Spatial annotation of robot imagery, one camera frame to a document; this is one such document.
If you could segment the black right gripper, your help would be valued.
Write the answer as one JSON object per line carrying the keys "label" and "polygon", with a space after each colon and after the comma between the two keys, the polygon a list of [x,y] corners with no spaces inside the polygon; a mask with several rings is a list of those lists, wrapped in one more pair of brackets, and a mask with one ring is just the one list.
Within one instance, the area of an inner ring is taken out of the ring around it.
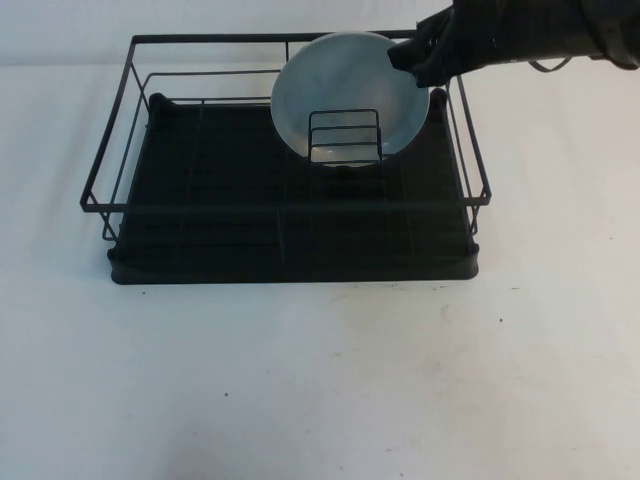
{"label": "black right gripper", "polygon": [[394,69],[410,73],[419,88],[441,86],[452,77],[504,63],[504,13],[504,1],[454,1],[416,24],[419,43],[389,48],[389,61]]}

